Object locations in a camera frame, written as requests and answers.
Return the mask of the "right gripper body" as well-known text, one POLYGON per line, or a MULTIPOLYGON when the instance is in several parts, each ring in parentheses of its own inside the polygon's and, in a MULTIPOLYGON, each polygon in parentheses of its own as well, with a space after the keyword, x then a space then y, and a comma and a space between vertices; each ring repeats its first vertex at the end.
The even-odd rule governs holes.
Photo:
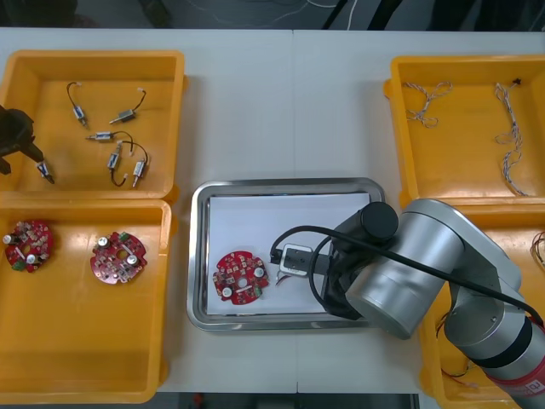
POLYGON ((318 255, 314 272, 324 276, 319 303, 328 314, 346 320, 362 318, 346 299, 346 292, 366 265, 367 258, 356 254, 318 255))

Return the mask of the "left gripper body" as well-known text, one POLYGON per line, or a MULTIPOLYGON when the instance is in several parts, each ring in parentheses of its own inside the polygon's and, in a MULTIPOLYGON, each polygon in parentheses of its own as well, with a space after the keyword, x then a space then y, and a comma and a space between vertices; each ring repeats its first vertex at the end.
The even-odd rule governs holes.
POLYGON ((23 111, 1 107, 1 155, 27 155, 33 145, 33 121, 23 111))

